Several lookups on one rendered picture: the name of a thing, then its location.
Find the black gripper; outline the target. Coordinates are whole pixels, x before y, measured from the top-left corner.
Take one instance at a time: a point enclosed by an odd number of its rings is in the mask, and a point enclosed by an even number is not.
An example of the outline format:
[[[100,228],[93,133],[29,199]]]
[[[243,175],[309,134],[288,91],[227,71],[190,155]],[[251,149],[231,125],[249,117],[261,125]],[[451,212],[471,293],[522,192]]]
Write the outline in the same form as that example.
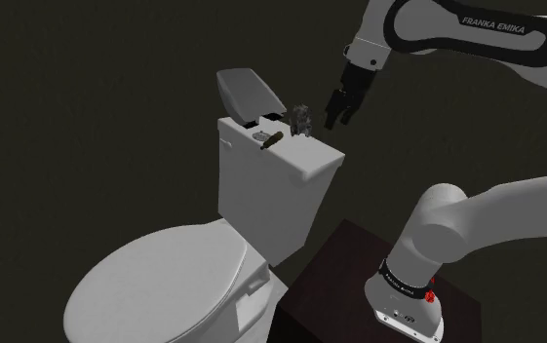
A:
[[[352,116],[360,106],[369,91],[376,75],[375,70],[369,70],[352,62],[347,62],[340,77],[340,90],[334,90],[325,108],[325,128],[331,130],[338,118],[342,125],[348,125]]]

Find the grey furry figure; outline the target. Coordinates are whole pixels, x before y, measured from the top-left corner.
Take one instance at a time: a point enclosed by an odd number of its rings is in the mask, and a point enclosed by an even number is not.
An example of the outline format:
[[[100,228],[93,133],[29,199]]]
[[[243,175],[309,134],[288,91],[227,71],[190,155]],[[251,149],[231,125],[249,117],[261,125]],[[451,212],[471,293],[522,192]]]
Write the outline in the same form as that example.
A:
[[[309,137],[312,133],[309,107],[305,104],[296,105],[290,118],[291,135],[304,134]]]

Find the brown wooden rolling pin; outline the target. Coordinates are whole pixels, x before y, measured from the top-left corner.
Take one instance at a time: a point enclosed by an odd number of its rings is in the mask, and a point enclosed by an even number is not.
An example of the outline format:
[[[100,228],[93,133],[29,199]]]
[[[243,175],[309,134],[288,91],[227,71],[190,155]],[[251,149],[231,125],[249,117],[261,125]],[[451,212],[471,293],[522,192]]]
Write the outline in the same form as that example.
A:
[[[282,132],[276,132],[272,135],[270,135],[260,146],[261,150],[268,149],[275,143],[279,142],[284,137],[284,134]]]

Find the white toilet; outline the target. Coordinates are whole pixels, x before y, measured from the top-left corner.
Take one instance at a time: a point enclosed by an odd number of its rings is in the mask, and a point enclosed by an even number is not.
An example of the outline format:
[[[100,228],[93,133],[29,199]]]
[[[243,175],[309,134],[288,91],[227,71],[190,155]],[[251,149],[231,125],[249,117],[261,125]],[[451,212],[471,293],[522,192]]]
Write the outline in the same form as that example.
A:
[[[114,250],[71,293],[68,343],[240,343],[270,307],[271,268],[301,249],[343,154],[280,121],[219,133],[218,219]],[[268,149],[272,134],[284,137]]]

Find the dark red robot stand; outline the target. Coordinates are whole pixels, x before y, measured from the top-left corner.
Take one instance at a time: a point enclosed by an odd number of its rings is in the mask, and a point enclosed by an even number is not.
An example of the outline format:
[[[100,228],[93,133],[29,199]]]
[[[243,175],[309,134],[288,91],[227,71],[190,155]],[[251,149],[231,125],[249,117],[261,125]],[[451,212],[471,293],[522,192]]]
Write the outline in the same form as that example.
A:
[[[418,343],[380,323],[365,297],[390,250],[342,220],[279,301],[266,343]]]

